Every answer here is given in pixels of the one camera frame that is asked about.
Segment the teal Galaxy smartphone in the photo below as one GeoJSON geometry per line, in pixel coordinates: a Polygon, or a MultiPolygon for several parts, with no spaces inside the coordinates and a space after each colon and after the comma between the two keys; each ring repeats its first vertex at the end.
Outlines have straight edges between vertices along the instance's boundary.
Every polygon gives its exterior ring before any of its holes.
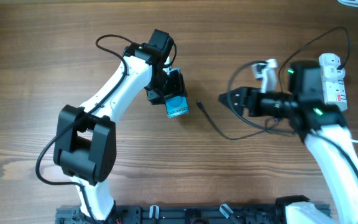
{"type": "Polygon", "coordinates": [[[167,116],[173,118],[189,112],[188,102],[185,96],[176,96],[165,101],[167,116]]]}

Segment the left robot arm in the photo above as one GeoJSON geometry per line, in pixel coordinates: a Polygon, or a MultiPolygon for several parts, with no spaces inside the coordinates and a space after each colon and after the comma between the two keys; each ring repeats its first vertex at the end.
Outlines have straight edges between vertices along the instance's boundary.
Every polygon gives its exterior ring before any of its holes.
{"type": "Polygon", "coordinates": [[[180,69],[172,68],[173,38],[154,30],[147,43],[131,42],[114,75],[79,107],[66,105],[58,117],[53,161],[70,178],[81,205],[72,222],[117,223],[108,175],[116,161],[116,124],[137,94],[151,105],[165,105],[170,118],[189,112],[180,69]]]}

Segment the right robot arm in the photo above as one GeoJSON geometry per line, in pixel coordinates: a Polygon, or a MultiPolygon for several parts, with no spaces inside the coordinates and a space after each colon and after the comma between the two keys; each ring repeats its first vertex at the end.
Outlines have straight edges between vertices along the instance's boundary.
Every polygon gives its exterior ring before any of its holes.
{"type": "Polygon", "coordinates": [[[296,61],[289,69],[287,93],[230,83],[218,100],[239,119],[245,109],[250,117],[287,119],[318,163],[340,222],[358,223],[358,157],[347,121],[338,106],[324,103],[318,62],[296,61]]]}

